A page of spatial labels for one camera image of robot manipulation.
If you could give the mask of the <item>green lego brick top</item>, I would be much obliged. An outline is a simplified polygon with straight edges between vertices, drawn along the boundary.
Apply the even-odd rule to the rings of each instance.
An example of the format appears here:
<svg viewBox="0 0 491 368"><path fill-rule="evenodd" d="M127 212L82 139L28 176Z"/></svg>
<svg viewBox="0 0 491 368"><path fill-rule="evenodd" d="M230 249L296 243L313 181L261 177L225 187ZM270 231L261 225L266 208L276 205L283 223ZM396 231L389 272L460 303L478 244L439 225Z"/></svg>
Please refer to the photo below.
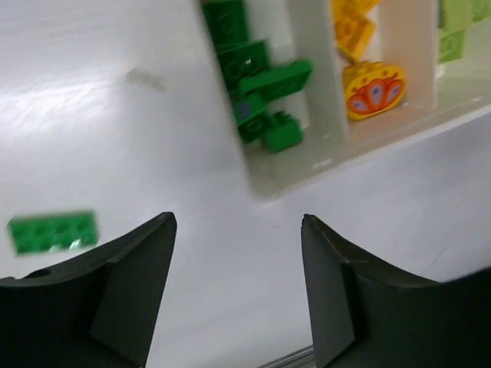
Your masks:
<svg viewBox="0 0 491 368"><path fill-rule="evenodd" d="M273 115L273 124L262 136L262 143L270 153L277 153L299 144L303 133L299 120L285 111Z"/></svg>

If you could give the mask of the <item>pale green 2x2 lego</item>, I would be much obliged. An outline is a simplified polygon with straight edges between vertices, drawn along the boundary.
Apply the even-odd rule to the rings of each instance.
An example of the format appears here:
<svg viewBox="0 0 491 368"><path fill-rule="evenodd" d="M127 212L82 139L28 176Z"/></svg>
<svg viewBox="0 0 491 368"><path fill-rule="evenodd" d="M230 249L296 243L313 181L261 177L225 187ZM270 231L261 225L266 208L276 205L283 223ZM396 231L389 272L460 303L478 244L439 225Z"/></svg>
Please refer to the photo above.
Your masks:
<svg viewBox="0 0 491 368"><path fill-rule="evenodd" d="M490 0L439 1L439 29L466 30L490 18Z"/></svg>

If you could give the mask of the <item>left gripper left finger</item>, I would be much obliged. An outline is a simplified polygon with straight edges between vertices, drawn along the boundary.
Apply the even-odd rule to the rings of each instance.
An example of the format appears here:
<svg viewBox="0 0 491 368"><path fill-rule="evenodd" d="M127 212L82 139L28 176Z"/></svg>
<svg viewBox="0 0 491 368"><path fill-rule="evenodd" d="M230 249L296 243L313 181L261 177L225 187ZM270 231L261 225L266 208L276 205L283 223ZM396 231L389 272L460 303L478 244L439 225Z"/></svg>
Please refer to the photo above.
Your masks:
<svg viewBox="0 0 491 368"><path fill-rule="evenodd" d="M176 239L164 212L23 278L1 281L3 367L143 367Z"/></svg>

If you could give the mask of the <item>green curved lego brick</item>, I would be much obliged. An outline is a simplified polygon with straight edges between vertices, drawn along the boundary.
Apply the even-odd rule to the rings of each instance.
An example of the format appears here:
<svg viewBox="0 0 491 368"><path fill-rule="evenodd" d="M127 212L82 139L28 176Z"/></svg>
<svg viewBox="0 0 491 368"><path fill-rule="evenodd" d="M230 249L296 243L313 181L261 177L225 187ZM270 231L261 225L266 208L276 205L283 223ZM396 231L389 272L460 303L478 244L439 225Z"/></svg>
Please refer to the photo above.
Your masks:
<svg viewBox="0 0 491 368"><path fill-rule="evenodd" d="M306 85L312 71L311 61L297 60L252 77L244 77L237 89L241 96L259 94L269 103L298 93Z"/></svg>

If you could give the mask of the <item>pale green 2x3 lego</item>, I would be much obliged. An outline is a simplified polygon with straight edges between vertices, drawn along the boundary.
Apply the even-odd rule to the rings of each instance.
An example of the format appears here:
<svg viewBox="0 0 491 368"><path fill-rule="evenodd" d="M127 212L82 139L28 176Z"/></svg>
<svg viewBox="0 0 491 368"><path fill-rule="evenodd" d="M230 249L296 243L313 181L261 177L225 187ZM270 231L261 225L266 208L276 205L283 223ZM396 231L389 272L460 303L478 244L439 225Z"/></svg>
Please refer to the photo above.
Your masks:
<svg viewBox="0 0 491 368"><path fill-rule="evenodd" d="M466 30L439 29L438 64L456 61L463 57Z"/></svg>

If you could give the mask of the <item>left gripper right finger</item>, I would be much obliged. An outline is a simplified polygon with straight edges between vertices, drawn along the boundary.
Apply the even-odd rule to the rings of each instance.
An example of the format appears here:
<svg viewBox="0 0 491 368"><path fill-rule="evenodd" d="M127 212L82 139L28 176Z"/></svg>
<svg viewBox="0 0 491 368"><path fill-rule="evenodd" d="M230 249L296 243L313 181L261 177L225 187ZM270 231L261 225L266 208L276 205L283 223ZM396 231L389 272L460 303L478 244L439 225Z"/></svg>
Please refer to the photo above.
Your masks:
<svg viewBox="0 0 491 368"><path fill-rule="evenodd" d="M319 367L488 367L490 270L446 282L402 270L302 220L302 258Z"/></svg>

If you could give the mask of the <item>green 2x3 lego brick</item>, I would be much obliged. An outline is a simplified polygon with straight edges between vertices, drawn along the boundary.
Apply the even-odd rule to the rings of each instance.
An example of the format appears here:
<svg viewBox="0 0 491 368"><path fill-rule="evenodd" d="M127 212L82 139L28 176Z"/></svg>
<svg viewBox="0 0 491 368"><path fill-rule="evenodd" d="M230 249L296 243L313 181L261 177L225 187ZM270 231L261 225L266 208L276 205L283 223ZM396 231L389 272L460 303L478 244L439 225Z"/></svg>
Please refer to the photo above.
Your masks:
<svg viewBox="0 0 491 368"><path fill-rule="evenodd" d="M202 10L215 49L231 48L249 41L244 1L205 1Z"/></svg>

